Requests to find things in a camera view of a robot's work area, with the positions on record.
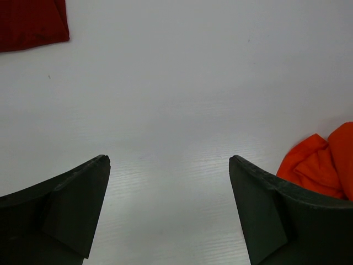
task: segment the orange cloth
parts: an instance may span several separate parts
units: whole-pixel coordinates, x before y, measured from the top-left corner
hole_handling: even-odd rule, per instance
[[[326,141],[318,134],[296,145],[277,176],[314,192],[353,200],[353,122],[336,129]]]

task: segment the white table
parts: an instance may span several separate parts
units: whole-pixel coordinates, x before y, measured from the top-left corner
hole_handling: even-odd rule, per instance
[[[0,195],[100,154],[85,265],[249,264],[228,176],[353,120],[351,0],[67,0],[71,42],[0,55]]]

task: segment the cloth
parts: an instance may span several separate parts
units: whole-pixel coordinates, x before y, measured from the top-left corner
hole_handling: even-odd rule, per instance
[[[65,0],[0,0],[0,52],[69,41]]]
[[[353,123],[345,123],[327,140],[318,134],[296,145],[277,176],[314,192],[353,200]]]

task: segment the fabric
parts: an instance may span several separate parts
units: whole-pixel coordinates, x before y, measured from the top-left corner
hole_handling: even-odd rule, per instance
[[[69,41],[65,0],[0,0],[0,52]]]
[[[314,192],[353,200],[353,123],[336,129],[328,140],[318,134],[296,145],[277,176]]]

